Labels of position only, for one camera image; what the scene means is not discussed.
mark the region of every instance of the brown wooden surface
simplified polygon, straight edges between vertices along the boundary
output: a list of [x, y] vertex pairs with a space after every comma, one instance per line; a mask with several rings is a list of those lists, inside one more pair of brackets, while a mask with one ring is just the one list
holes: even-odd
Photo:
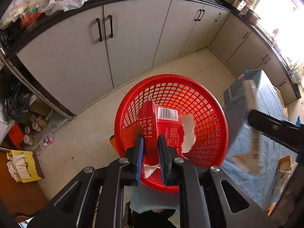
[[[16, 182], [10, 175], [6, 163], [6, 153], [0, 152], [0, 199], [11, 213], [23, 212], [32, 214], [42, 209], [48, 200], [37, 181], [22, 183]], [[27, 218], [16, 218], [21, 222]]]

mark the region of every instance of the triangular cutout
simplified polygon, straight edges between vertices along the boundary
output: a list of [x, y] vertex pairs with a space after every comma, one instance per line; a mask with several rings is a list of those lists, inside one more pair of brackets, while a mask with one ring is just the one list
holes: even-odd
[[221, 181], [221, 185], [231, 212], [237, 213], [249, 207], [249, 203], [234, 187], [231, 186], [230, 183], [228, 183], [226, 180], [223, 180]]

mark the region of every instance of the cabinet handle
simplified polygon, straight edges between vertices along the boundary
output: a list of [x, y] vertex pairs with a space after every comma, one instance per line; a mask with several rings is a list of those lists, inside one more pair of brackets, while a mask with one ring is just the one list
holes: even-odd
[[100, 27], [100, 19], [99, 19], [99, 18], [96, 18], [96, 22], [97, 22], [98, 31], [99, 31], [99, 42], [102, 42], [101, 27]]
[[218, 18], [215, 20], [215, 22], [217, 22], [220, 17], [221, 17], [221, 13], [218, 14]]
[[200, 19], [198, 19], [197, 21], [201, 21], [201, 19], [203, 19], [203, 16], [204, 16], [204, 14], [205, 14], [205, 9], [203, 9], [203, 15], [202, 15], [202, 17], [200, 18]]
[[110, 38], [113, 38], [113, 17], [112, 17], [112, 15], [109, 15], [109, 19], [110, 19], [110, 27], [111, 27]]
[[262, 61], [265, 60], [267, 56], [269, 56], [269, 54], [267, 54], [267, 55], [262, 59]]
[[270, 59], [271, 59], [271, 57], [264, 64], [268, 63]]
[[243, 37], [243, 39], [247, 36], [248, 33], [249, 33], [249, 32], [246, 32], [246, 34], [245, 34], [245, 36]]
[[197, 20], [199, 19], [199, 17], [201, 16], [202, 10], [200, 9], [199, 12], [200, 12], [200, 13], [199, 13], [199, 16], [198, 16], [197, 19], [195, 19], [194, 21], [197, 21]]
[[286, 81], [284, 81], [281, 85], [279, 85], [279, 87], [283, 86], [286, 83]]

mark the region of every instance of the basket rim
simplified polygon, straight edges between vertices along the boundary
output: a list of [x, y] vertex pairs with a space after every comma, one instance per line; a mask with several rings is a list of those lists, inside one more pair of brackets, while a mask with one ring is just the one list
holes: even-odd
[[[221, 123], [222, 123], [221, 127], [223, 127], [223, 130], [224, 130], [224, 135], [222, 135], [221, 137], [222, 137], [222, 140], [225, 141], [225, 145], [223, 146], [221, 153], [218, 154], [218, 157], [215, 159], [215, 162], [214, 162], [214, 165], [220, 166], [222, 164], [222, 162], [224, 161], [225, 155], [228, 150], [228, 125], [227, 125], [226, 117], [224, 115], [222, 107], [219, 104], [219, 102], [217, 101], [217, 99], [212, 95], [212, 93], [207, 88], [205, 88], [202, 84], [198, 83], [197, 81], [194, 81], [193, 79], [190, 79], [190, 78], [182, 76], [182, 75], [177, 75], [177, 74], [159, 74], [159, 75], [154, 75], [154, 76], [148, 77], [148, 78], [140, 81], [139, 83], [137, 83], [124, 96], [124, 98], [121, 101], [119, 108], [117, 110], [116, 117], [115, 117], [115, 123], [114, 123], [114, 135], [115, 135], [115, 141], [116, 141], [116, 146], [117, 146], [119, 156], [124, 157], [124, 155], [125, 155], [125, 149], [124, 149], [124, 145], [122, 143], [123, 137], [122, 137], [122, 133], [121, 133], [121, 125], [124, 122], [123, 114], [124, 114], [125, 110], [127, 110], [129, 108], [129, 106], [130, 106], [129, 103], [132, 102], [132, 101], [130, 102], [130, 100], [133, 100], [139, 94], [139, 90], [142, 90], [143, 88], [147, 88], [147, 86], [150, 87], [151, 86], [151, 84], [149, 84], [150, 82], [159, 81], [159, 83], [168, 83], [168, 79], [171, 79], [171, 78], [176, 79], [176, 81], [172, 81], [172, 83], [181, 84], [180, 82], [182, 82], [182, 85], [184, 85], [184, 86], [187, 86], [191, 89], [194, 89], [195, 91], [198, 91], [198, 90], [196, 90], [196, 88], [192, 88], [193, 86], [196, 86], [197, 89], [200, 89], [202, 92], [204, 92], [205, 96], [208, 97], [208, 100], [209, 101], [212, 100], [211, 106], [213, 107], [213, 109], [216, 109], [218, 115], [221, 116], [218, 119], [221, 120]], [[151, 187], [150, 184], [146, 184], [146, 181], [144, 181], [143, 183], [145, 185], [149, 185], [148, 187]], [[155, 189], [160, 190], [159, 188], [160, 187], [155, 183]]]

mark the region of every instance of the red cardboard box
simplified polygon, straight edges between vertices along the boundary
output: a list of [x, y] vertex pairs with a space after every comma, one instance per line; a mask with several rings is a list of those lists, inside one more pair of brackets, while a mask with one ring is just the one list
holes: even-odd
[[143, 127], [145, 164], [159, 163], [158, 136], [160, 134], [165, 135], [168, 146], [175, 147], [177, 153], [181, 154], [181, 144], [184, 140], [181, 116], [180, 110], [156, 105], [151, 98], [143, 103], [137, 117]]

